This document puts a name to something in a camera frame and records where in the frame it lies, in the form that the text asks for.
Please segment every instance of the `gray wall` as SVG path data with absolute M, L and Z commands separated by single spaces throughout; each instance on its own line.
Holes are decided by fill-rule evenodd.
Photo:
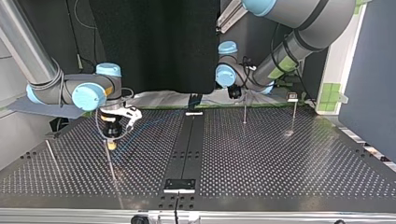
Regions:
M 347 105 L 339 119 L 384 155 L 396 161 L 395 0 L 369 3 L 346 86 Z
M 75 3 L 77 0 L 19 0 L 25 13 L 32 23 L 48 54 L 54 58 L 66 74 L 79 72 L 77 51 L 84 57 L 95 63 L 94 50 L 96 48 L 96 61 L 106 60 L 101 38 L 98 32 L 84 27 L 76 20 Z M 72 25 L 68 16 L 70 9 L 71 21 L 76 33 L 73 37 Z M 95 26 L 89 1 L 78 1 L 77 14 L 84 24 Z M 92 67 L 83 62 L 84 73 L 92 72 Z
M 5 108 L 25 94 L 26 79 L 0 40 L 0 170 L 38 145 L 50 131 L 51 118 Z

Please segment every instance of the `vertical metal pin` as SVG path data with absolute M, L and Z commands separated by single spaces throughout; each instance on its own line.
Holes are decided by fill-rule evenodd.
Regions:
M 50 156 L 52 157 L 53 160 L 56 160 L 55 155 L 53 154 L 53 151 L 52 151 L 52 147 L 50 146 L 50 141 L 48 139 L 46 139 L 46 143 L 47 143 L 47 147 L 49 149 Z
M 111 161 L 110 152 L 107 148 L 107 140 L 104 140 L 103 142 L 104 142 L 104 146 L 105 146 L 105 153 L 107 156 L 108 167 L 110 167 L 111 176 L 113 177 L 113 180 L 117 180 L 116 175 L 114 174 L 113 162 Z
M 244 124 L 247 123 L 248 116 L 248 92 L 245 91 L 245 99 L 244 99 Z
M 297 103 L 298 103 L 298 102 L 295 102 L 295 103 L 294 103 L 293 119 L 295 119 L 295 118 L 296 118 Z
M 245 105 L 245 111 L 244 111 L 244 124 L 247 123 L 247 106 Z

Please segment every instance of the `black curtain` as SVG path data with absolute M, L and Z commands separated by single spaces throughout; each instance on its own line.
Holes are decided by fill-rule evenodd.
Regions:
M 135 92 L 210 93 L 219 39 L 216 0 L 91 0 L 106 59 Z

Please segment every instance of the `green surface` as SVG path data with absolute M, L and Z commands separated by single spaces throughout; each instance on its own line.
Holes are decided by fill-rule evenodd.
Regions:
M 363 0 L 356 0 L 356 7 L 355 7 L 355 15 L 361 13 L 361 7 L 364 6 L 366 3 Z
M 296 65 L 297 64 L 289 56 L 286 56 L 282 60 L 282 62 L 280 62 L 280 64 L 279 64 L 279 66 L 287 72 L 294 70 Z M 283 75 L 283 72 L 281 72 L 279 69 L 275 68 L 274 71 L 268 77 L 271 79 L 277 79 L 277 78 L 281 77 L 282 75 Z
M 320 95 L 318 111 L 335 111 L 340 99 L 340 90 L 341 84 L 339 83 L 324 83 Z
M 276 104 L 253 104 L 248 105 L 248 107 L 252 108 L 261 108 L 261 107 L 285 107 L 292 106 L 294 103 L 276 103 Z M 238 108 L 244 107 L 243 104 L 234 105 L 234 104 L 218 104 L 218 105 L 198 105 L 196 108 Z M 158 105 L 158 106 L 139 106 L 139 109 L 186 109 L 186 106 L 182 105 Z

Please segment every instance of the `small yellow object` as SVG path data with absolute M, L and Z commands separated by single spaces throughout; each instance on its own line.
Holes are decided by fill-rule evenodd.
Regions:
M 107 89 L 105 89 L 105 95 L 108 96 L 109 94 L 111 94 L 113 92 L 113 87 L 109 87 Z
M 115 142 L 108 142 L 107 143 L 108 150 L 115 150 L 117 148 L 117 143 Z

